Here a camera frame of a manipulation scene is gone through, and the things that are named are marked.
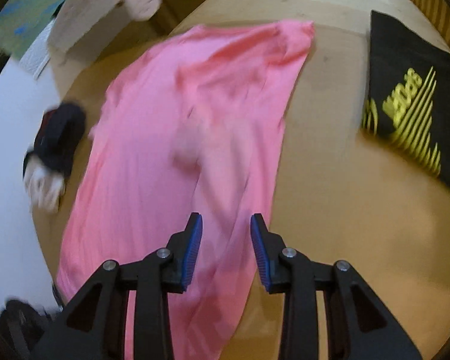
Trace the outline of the pink t-shirt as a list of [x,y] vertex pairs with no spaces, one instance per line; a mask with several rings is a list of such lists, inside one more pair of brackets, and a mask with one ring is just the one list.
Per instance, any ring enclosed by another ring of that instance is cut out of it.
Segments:
[[284,113],[311,21],[197,26],[148,49],[109,85],[63,232],[56,283],[71,299],[107,259],[141,260],[201,214],[193,280],[170,297],[177,359],[218,359],[257,269],[252,215],[269,218]]

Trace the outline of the cream knit sweater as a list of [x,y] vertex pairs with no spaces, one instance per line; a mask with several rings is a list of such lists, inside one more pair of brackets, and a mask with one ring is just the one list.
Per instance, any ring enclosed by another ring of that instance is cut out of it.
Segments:
[[64,176],[46,167],[34,154],[27,157],[24,165],[23,183],[31,208],[56,213],[65,193]]

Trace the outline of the dark navy garment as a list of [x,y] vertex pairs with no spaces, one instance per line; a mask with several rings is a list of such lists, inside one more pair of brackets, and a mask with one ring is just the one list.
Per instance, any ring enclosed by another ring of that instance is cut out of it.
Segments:
[[62,102],[57,108],[46,111],[34,144],[24,157],[22,173],[35,156],[47,169],[68,180],[75,151],[86,130],[86,120],[83,108],[76,102]]

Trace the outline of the folded black sport shirt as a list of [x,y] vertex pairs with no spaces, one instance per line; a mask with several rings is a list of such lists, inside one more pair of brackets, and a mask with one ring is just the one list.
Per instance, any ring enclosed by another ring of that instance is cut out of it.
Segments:
[[376,10],[361,125],[450,187],[450,53]]

